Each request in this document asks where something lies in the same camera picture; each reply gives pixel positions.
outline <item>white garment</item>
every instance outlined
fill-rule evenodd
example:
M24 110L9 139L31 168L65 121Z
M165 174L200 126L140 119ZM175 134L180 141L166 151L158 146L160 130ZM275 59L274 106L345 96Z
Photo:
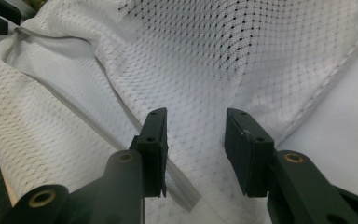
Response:
M279 143L358 54L353 0L52 0L22 26L0 43L0 163L15 193L82 187L167 107L170 194L146 201L148 223L264 222L224 153L227 108Z

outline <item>white cloth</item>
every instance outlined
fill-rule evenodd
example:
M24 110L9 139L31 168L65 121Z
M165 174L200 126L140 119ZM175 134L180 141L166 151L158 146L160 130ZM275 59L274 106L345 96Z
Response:
M167 107L169 158L194 190L169 169L148 223L264 222L224 153L227 108L279 143L358 53L352 0L48 1L22 26L0 43L0 162L15 193L80 188Z

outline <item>screw hole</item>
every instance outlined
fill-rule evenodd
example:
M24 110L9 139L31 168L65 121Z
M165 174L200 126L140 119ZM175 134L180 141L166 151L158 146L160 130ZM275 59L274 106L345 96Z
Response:
M33 208L43 207L51 203L54 200L55 196L56 192L54 189L45 189L32 196L32 198L28 202L28 205Z
M49 197L50 197L50 194L44 193L44 194L38 195L34 200L37 203L41 203L41 202L47 200Z
M301 163L304 160L302 159L302 157L298 156L297 154L294 153L287 153L284 155L284 158L287 161L293 162L293 163Z
M121 162L132 161L133 156L130 153L122 154L118 157L118 160Z
M343 219L342 217L339 217L335 214L327 215L327 220L333 224L348 224L348 222L345 221L345 219Z

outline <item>white mesh fabric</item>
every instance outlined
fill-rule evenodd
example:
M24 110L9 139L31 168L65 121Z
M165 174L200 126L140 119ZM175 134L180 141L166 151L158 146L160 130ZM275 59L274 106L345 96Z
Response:
M189 213L170 195L147 200L148 223L263 222L224 153L227 108L279 142L358 53L352 0L50 0L23 27L36 35L0 43L0 162L15 193L80 188L167 107L169 157L201 199Z

